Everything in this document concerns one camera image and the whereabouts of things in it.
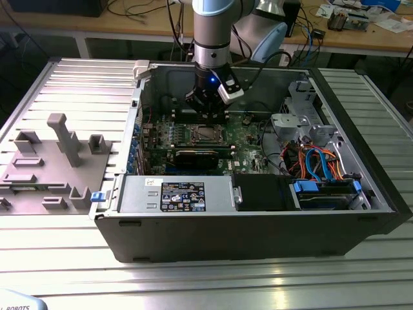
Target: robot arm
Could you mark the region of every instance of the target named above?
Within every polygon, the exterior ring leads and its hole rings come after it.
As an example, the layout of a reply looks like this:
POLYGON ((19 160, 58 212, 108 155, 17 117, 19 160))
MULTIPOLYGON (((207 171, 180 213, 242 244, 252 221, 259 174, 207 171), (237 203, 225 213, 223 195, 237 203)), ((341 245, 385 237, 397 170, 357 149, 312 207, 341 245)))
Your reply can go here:
MULTIPOLYGON (((228 60, 230 59, 231 33, 232 27, 240 19, 244 23, 240 25, 242 31, 245 26, 253 33, 260 30, 258 36, 250 36, 260 42, 262 38, 267 40, 267 32, 272 31, 273 22, 262 19, 255 15, 250 15, 252 11, 262 2, 271 0, 179 0, 180 3, 190 4, 194 9, 194 61, 196 65, 195 86, 186 95, 186 103, 204 118, 211 120, 218 114, 223 113, 229 105, 244 95, 242 86, 233 73, 228 60), (245 18, 252 20, 245 23, 245 18)), ((280 43, 274 43, 273 37, 269 44, 270 49, 279 48, 284 32, 278 32, 277 37, 281 38, 280 43)), ((265 53, 254 52, 254 58, 258 55, 265 60, 265 53)))

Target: wooden workbench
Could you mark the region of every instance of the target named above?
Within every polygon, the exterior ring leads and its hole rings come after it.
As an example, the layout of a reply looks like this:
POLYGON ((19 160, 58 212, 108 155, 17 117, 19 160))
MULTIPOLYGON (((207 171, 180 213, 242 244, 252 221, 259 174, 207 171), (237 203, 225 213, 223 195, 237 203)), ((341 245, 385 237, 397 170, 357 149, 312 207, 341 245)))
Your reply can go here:
MULTIPOLYGON (((125 0, 127 6, 145 3, 146 0, 125 0)), ((374 24, 369 25, 366 32, 345 30, 342 32, 329 31, 327 19, 314 16, 317 6, 323 0, 303 0, 304 9, 314 27, 326 31, 323 42, 324 52, 341 52, 345 54, 367 54, 403 57, 413 43, 413 32, 394 34, 374 24)), ((134 12, 142 12, 165 5, 163 0, 155 0, 152 4, 136 8, 134 12)), ((118 0, 111 9, 120 14, 124 13, 123 2, 118 0)), ((175 20, 179 11, 178 5, 171 7, 175 20)), ((51 15, 35 13, 9 12, 26 31, 33 34, 53 36, 70 36, 76 39, 81 57, 89 57, 86 38, 98 37, 105 39, 129 39, 140 41, 172 41, 166 8, 148 13, 139 21, 117 16, 105 10, 101 17, 79 17, 70 15, 51 15)), ((401 5, 399 14, 413 14, 413 8, 401 5)), ((184 33, 187 41, 193 36, 193 13, 190 6, 185 9, 184 33)), ((0 10, 0 32, 15 32, 19 29, 0 10)), ((285 38, 283 48, 293 52, 306 43, 306 38, 299 27, 295 27, 293 36, 285 38)))

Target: slotted aluminum surface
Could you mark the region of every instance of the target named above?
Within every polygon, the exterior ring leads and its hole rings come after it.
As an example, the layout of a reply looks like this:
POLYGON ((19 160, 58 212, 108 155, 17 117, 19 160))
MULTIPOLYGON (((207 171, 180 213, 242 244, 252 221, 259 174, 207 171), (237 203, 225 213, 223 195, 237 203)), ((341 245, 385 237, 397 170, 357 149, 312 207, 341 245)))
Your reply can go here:
MULTIPOLYGON (((366 76, 353 70, 320 69, 393 184, 413 208, 413 131, 366 76)), ((332 122, 327 109, 327 119, 332 122)))
MULTIPOLYGON (((72 66, 74 72, 87 66, 132 67, 129 61, 63 60, 63 64, 72 66)), ((87 122, 73 126, 108 134, 119 147, 121 132, 92 124, 122 121, 126 103, 112 99, 105 103, 93 99, 82 105, 63 102, 71 101, 74 88, 86 95, 95 88, 110 88, 108 96, 123 96, 114 91, 130 90, 132 76, 125 71, 124 81, 105 81, 100 74, 115 76, 105 71, 99 73, 100 81, 89 82, 84 72, 81 80, 65 72, 64 79, 55 74, 48 77, 40 91, 45 95, 70 90, 65 101, 35 102, 25 112, 30 116, 27 120, 42 119, 41 111, 50 110, 48 105, 63 111, 82 107, 85 112, 79 113, 76 121, 87 122), (91 105, 100 109, 93 110, 91 105), (100 118, 86 111, 99 111, 100 118)), ((47 131, 45 137, 53 138, 47 131)), ((11 143, 5 143, 9 149, 3 143, 1 150, 13 151, 11 143)), ((390 235, 371 237, 343 257, 134 264, 114 259, 88 216, 0 216, 0 286, 39 296, 50 310, 412 309, 412 223, 390 235)))

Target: blue cable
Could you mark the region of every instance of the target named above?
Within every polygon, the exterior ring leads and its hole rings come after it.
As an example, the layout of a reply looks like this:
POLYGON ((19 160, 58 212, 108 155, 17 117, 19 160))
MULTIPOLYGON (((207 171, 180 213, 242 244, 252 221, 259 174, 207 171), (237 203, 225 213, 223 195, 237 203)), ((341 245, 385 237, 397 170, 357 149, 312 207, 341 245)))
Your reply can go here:
POLYGON ((324 172, 325 177, 326 177, 328 180, 333 180, 333 175, 331 175, 331 172, 330 172, 329 169, 327 168, 327 162, 326 162, 326 160, 325 160, 325 156, 324 156, 323 152, 321 152, 320 150, 317 150, 317 149, 310 149, 310 150, 307 152, 307 155, 305 156, 305 167, 307 168, 308 172, 309 172, 313 177, 315 177, 315 179, 317 179, 318 182, 321 182, 321 178, 320 178, 317 174, 315 174, 315 173, 312 172, 311 165, 310 165, 310 157, 311 157, 311 154, 314 153, 315 151, 319 152, 319 154, 320 154, 321 165, 323 166, 323 172, 324 172))
POLYGON ((309 48, 308 48, 308 52, 307 52, 307 55, 305 56, 304 63, 303 63, 303 66, 302 66, 302 67, 304 67, 304 66, 307 64, 308 57, 309 57, 309 56, 310 56, 310 54, 311 54, 311 48, 312 48, 312 37, 311 37, 310 30, 309 30, 306 26, 302 26, 302 27, 305 29, 305 31, 307 31, 307 34, 308 34, 308 40, 310 40, 310 46, 309 46, 309 48))

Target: electronic device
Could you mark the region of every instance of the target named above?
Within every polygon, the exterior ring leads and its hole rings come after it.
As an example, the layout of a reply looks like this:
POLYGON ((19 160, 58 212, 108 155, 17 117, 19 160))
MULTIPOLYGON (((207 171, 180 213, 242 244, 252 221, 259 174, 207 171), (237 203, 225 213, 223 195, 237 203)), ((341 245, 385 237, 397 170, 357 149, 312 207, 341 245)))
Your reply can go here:
POLYGON ((90 210, 120 262, 343 255, 411 217, 329 75, 266 68, 207 122, 185 105, 196 65, 135 67, 116 180, 90 210))
POLYGON ((8 0, 15 12, 99 17, 108 0, 8 0))

